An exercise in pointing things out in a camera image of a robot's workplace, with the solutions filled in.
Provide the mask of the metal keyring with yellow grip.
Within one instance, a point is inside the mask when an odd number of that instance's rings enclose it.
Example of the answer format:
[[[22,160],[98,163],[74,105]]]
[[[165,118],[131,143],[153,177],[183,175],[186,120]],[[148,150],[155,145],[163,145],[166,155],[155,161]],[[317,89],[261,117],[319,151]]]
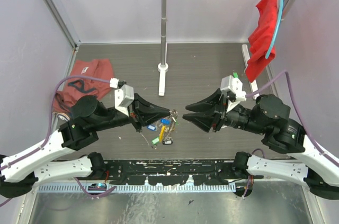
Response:
[[[165,124],[161,123],[162,127],[161,127],[161,130],[160,130],[160,133],[159,133],[159,137],[160,137],[162,142],[167,141],[167,140],[172,140],[174,142],[174,140],[171,136],[171,133],[174,131],[175,125],[177,124],[177,117],[178,117],[177,110],[171,110],[170,115],[165,118],[165,119],[170,120],[171,123],[169,125],[165,125]]]

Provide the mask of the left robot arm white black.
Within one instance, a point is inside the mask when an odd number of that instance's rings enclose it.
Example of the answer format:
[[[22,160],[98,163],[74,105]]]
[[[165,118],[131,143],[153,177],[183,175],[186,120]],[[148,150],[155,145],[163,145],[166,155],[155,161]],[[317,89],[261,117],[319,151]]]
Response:
[[[84,96],[72,107],[73,117],[32,147],[12,156],[1,156],[1,196],[12,199],[34,187],[73,177],[99,180],[106,173],[100,153],[79,159],[57,161],[57,158],[79,151],[98,141],[98,132],[131,124],[137,132],[170,115],[135,94],[126,107],[106,108],[93,96]]]

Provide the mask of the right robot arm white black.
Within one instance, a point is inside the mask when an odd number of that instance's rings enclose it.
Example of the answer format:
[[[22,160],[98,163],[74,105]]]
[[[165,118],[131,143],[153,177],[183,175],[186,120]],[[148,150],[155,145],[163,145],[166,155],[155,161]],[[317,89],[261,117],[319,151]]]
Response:
[[[322,147],[313,146],[305,128],[290,118],[291,108],[278,97],[260,95],[249,109],[235,104],[232,94],[218,89],[186,109],[183,119],[204,132],[227,126],[262,135],[262,144],[270,150],[300,162],[276,162],[240,151],[232,165],[236,177],[271,176],[304,186],[320,198],[338,200],[338,167],[325,157]]]

